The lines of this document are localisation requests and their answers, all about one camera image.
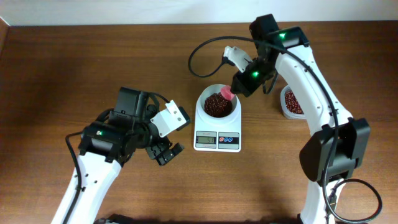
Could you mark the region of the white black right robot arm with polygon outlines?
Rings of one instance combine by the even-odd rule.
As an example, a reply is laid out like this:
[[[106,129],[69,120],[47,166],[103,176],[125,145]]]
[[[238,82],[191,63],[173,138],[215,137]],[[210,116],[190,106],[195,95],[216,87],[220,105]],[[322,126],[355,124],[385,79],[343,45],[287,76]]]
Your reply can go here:
[[[370,135],[368,122],[354,119],[339,102],[319,70],[310,43],[300,27],[280,29],[272,14],[249,26],[257,58],[240,64],[232,92],[252,95],[267,80],[281,75],[303,110],[311,138],[299,154],[308,178],[307,198],[299,223],[353,223],[339,216],[336,205],[343,186],[355,182]]]

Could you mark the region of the pink plastic measuring scoop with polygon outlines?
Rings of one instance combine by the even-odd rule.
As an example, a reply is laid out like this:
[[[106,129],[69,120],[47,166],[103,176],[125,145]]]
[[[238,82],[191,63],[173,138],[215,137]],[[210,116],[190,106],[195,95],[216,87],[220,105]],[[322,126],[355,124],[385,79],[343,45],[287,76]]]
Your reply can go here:
[[[231,101],[235,97],[235,94],[231,92],[231,87],[229,85],[223,86],[220,93],[221,96],[228,101]]]

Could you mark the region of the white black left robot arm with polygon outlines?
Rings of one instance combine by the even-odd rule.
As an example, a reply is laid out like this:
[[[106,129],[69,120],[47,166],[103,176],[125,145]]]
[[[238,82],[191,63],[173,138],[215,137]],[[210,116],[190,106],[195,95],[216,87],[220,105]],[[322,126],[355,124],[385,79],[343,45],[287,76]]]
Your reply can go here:
[[[135,151],[145,149],[149,158],[164,166],[184,147],[168,134],[190,124],[183,107],[164,96],[122,87],[114,108],[106,109],[82,131],[78,153],[65,138],[74,171],[53,217],[53,223],[94,223],[103,199]]]

